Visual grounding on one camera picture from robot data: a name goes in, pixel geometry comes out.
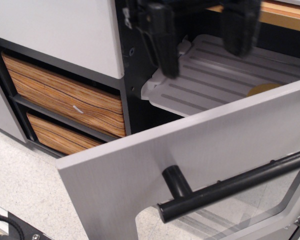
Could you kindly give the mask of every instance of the floor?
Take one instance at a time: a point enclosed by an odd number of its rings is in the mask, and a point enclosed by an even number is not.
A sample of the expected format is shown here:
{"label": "floor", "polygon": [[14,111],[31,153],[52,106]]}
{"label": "floor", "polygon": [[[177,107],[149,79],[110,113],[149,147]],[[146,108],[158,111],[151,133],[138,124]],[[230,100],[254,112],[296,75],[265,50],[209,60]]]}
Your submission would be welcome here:
{"label": "floor", "polygon": [[[55,163],[55,158],[0,131],[0,207],[52,239],[87,240]],[[221,239],[260,216],[274,214],[295,176],[292,173],[168,224],[149,207],[136,217],[139,240]]]}

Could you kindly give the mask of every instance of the black cable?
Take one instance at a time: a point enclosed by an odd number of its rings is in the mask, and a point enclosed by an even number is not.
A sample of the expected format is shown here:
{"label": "black cable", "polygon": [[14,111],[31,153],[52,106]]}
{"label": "black cable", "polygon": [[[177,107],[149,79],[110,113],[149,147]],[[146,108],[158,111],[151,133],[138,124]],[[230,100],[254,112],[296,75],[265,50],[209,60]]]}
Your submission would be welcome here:
{"label": "black cable", "polygon": [[25,240],[25,235],[24,232],[22,231],[21,227],[19,226],[18,223],[16,223],[16,221],[6,217],[6,216],[1,216],[0,215],[0,221],[1,222],[6,222],[8,224],[10,224],[12,227],[14,227],[14,229],[18,232],[20,240]]}

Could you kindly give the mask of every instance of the wooden drawer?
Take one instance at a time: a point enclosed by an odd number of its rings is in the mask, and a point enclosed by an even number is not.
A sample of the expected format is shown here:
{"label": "wooden drawer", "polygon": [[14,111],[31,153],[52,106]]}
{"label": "wooden drawer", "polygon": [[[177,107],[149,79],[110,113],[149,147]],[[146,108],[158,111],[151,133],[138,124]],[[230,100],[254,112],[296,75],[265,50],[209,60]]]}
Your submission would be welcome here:
{"label": "wooden drawer", "polygon": [[40,143],[63,154],[74,154],[102,144],[31,113],[26,114]]}
{"label": "wooden drawer", "polygon": [[120,96],[2,53],[17,92],[28,101],[113,137],[126,136]]}

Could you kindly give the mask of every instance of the open cabinet door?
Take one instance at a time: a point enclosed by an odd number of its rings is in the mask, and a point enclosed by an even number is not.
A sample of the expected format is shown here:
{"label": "open cabinet door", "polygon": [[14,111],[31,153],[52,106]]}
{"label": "open cabinet door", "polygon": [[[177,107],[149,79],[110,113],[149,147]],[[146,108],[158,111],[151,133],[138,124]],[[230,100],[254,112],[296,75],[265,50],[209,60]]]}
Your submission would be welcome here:
{"label": "open cabinet door", "polygon": [[[61,158],[57,166],[89,239],[137,240],[137,214],[172,198],[162,177],[167,167],[178,165],[196,190],[298,151],[300,81]],[[210,239],[264,240],[287,226],[293,233],[300,172],[283,199],[257,210]]]}

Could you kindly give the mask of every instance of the screw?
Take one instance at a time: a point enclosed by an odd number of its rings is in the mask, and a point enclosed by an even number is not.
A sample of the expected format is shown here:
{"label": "screw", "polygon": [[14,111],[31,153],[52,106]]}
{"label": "screw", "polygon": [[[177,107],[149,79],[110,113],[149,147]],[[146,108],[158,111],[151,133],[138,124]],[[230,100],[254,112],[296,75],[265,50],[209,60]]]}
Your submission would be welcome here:
{"label": "screw", "polygon": [[132,47],[132,48],[130,49],[130,51],[129,51],[130,57],[131,57],[134,53],[135,53],[135,48]]}
{"label": "screw", "polygon": [[297,218],[296,218],[296,220],[294,221],[294,223],[296,224],[296,223],[300,223],[300,216],[298,216]]}
{"label": "screw", "polygon": [[32,240],[39,240],[40,239],[40,235],[39,234],[35,234],[32,236]]}

